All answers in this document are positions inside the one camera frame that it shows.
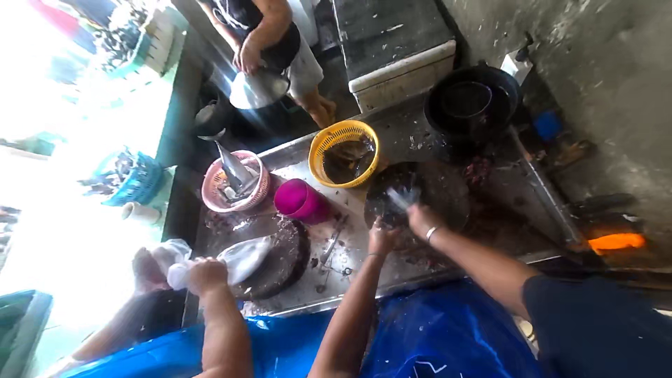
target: silver bracelet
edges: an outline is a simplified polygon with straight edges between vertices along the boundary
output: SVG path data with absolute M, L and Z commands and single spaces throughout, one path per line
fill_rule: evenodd
M 429 238 L 431 235 L 434 233 L 434 231 L 438 230 L 440 226 L 434 226 L 429 231 L 427 231 L 427 236 L 425 237 L 427 239 L 427 243 L 429 243 Z

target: white shorts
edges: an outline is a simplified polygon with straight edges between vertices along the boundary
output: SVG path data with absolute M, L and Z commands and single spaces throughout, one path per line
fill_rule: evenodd
M 302 97 L 311 92 L 324 79 L 322 67 L 317 63 L 315 55 L 312 54 L 310 46 L 301 36 L 301 45 L 292 61 L 287 67 L 287 78 L 290 80 L 289 94 L 293 98 Z

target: metal bowl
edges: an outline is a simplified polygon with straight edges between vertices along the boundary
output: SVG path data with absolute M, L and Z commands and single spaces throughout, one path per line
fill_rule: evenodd
M 229 101 L 238 109 L 259 109 L 280 100 L 289 88 L 289 79 L 263 67 L 254 75 L 238 72 Z

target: knife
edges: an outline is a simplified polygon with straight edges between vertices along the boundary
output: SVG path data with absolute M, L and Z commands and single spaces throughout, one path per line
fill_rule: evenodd
M 336 223 L 336 228 L 334 228 L 334 233 L 331 234 L 331 243 L 329 244 L 329 247 L 327 248 L 324 253 L 322 253 L 322 256 L 320 256 L 320 263 L 322 265 L 325 265 L 327 263 L 327 260 L 331 256 L 331 252 L 334 250 L 334 246 L 336 245 L 336 242 L 338 241 L 338 237 L 341 235 L 341 231 L 343 231 L 343 228 L 345 227 L 345 222 L 347 221 L 348 214 L 344 215 L 338 223 Z

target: hand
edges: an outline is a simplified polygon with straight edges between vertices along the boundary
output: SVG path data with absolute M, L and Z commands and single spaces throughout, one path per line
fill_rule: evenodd
M 413 233 L 424 240 L 427 237 L 427 232 L 432 227 L 445 227 L 446 223 L 441 217 L 429 210 L 428 206 L 421 204 L 412 204 L 406 210 L 409 215 L 409 226 Z
M 261 49 L 248 38 L 233 57 L 233 63 L 246 75 L 253 75 L 261 64 Z
M 196 258 L 195 261 L 196 264 L 189 269 L 188 279 L 188 287 L 192 293 L 202 297 L 212 289 L 226 286 L 228 280 L 226 264 L 211 257 Z
M 394 247 L 399 231 L 398 229 L 387 229 L 382 222 L 382 217 L 376 218 L 376 222 L 369 231 L 369 254 L 387 256 Z

